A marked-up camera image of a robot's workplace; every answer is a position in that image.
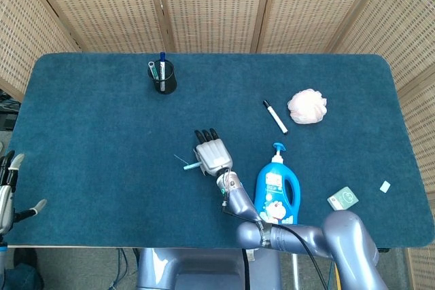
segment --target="white marker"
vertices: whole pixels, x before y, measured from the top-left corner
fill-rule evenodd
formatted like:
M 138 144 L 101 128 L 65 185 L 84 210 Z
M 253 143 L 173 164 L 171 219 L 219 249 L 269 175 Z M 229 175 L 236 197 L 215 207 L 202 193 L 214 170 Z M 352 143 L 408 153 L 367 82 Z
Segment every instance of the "white marker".
M 278 126 L 280 127 L 280 129 L 282 130 L 282 132 L 284 134 L 288 134 L 288 130 L 287 128 L 284 126 L 283 122 L 281 121 L 281 119 L 279 119 L 277 113 L 275 112 L 275 110 L 273 110 L 273 108 L 271 107 L 271 105 L 269 104 L 269 102 L 267 102 L 266 100 L 263 101 L 263 105 L 267 108 L 267 110 L 271 113 L 273 119 L 276 121 L 276 123 L 278 124 Z
M 160 53 L 160 91 L 164 92 L 164 80 L 166 79 L 165 71 L 164 71 L 164 52 Z

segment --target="bottle label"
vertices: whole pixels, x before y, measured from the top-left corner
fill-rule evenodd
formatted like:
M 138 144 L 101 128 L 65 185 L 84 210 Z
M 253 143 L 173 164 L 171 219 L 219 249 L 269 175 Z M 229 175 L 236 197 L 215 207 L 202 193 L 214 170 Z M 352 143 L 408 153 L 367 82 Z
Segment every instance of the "bottle label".
M 293 214 L 283 205 L 283 177 L 277 173 L 266 173 L 266 202 L 260 217 L 269 223 L 293 224 Z

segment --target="black cup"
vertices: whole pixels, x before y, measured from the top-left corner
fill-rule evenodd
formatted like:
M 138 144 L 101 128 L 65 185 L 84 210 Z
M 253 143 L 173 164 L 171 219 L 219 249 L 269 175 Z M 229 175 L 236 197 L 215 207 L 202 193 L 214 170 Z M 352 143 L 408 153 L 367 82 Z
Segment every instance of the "black cup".
M 175 79 L 174 65 L 169 60 L 164 61 L 164 77 L 160 79 L 160 60 L 154 61 L 159 79 L 155 79 L 151 73 L 151 69 L 148 67 L 148 76 L 151 78 L 154 88 L 160 94 L 170 94 L 177 88 L 177 80 Z

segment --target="blue pen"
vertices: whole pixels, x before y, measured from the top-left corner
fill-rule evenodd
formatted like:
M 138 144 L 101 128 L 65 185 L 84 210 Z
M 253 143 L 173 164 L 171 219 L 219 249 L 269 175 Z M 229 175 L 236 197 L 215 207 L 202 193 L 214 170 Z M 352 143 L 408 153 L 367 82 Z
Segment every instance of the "blue pen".
M 160 91 L 164 92 L 164 79 L 165 79 L 165 74 L 164 74 L 164 52 L 160 53 Z

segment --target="white pump head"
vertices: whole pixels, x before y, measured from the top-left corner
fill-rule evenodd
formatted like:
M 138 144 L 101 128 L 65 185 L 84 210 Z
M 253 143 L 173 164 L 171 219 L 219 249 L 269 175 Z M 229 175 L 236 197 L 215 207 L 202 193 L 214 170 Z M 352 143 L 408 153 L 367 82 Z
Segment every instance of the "white pump head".
M 275 163 L 283 163 L 284 159 L 281 156 L 281 151 L 285 151 L 285 147 L 284 145 L 282 145 L 281 143 L 273 143 L 273 147 L 275 149 L 277 149 L 277 153 L 273 156 L 272 158 L 272 162 Z

